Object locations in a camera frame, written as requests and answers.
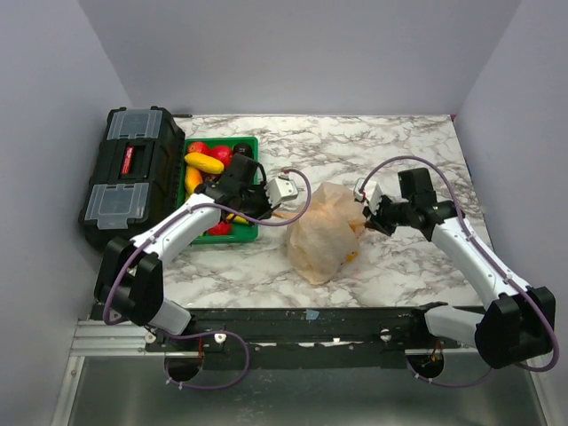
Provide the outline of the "red fake apple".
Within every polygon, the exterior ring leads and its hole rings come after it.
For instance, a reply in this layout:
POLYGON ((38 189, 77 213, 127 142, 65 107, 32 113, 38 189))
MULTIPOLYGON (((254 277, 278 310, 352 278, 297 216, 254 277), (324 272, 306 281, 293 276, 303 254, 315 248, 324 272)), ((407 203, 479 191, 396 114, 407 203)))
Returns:
POLYGON ((203 141, 194 141, 190 143, 186 149, 187 154, 204 154, 210 156, 210 148, 203 141))

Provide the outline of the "orange plastic bag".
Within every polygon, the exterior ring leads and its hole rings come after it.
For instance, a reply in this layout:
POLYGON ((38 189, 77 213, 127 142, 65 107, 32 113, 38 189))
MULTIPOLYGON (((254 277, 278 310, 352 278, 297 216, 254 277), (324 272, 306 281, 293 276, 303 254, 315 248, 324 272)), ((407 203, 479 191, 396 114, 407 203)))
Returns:
POLYGON ((287 258, 301 278, 313 286, 325 285, 359 255, 365 232, 362 210, 347 187, 319 185, 307 211, 286 230, 287 258))

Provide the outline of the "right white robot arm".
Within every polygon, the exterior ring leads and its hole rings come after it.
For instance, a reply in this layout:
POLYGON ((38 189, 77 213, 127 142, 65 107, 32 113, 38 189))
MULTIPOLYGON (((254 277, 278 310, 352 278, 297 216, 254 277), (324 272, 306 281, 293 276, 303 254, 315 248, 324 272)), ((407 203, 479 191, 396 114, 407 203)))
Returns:
POLYGON ((410 341, 426 348, 439 337, 449 338, 476 349, 494 369, 546 354, 554 366, 558 358, 554 295, 508 268, 474 234, 456 201, 439 200, 427 169, 403 170, 398 183, 401 201, 384 194, 370 177, 357 182, 354 198, 363 205, 366 228, 387 236, 401 226, 419 231, 451 259, 485 310, 474 313, 443 303, 428 304, 408 326, 410 341))

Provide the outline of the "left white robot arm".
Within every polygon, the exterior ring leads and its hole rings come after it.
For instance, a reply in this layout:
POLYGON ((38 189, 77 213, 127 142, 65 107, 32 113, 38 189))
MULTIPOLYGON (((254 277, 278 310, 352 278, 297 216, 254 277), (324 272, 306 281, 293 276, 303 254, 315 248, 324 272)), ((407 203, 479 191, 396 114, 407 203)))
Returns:
POLYGON ((259 162, 236 154, 219 177, 198 185, 184 204, 158 225, 129 240, 115 237, 102 252, 94 296, 103 307, 102 318, 113 326, 130 321, 166 332, 179 350, 190 349, 197 330, 191 313, 164 295, 163 270, 197 237, 217 225, 228 213, 268 218, 272 206, 267 179, 259 162))

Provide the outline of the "orange green fake mango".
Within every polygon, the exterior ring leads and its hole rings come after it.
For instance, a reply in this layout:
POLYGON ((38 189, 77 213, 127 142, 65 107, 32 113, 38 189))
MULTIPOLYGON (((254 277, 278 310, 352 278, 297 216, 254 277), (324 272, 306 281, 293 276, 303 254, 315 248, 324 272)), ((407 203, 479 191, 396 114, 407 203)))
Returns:
POLYGON ((194 193, 195 188, 203 182, 201 171, 193 166, 185 167, 184 188, 185 197, 188 198, 194 193))

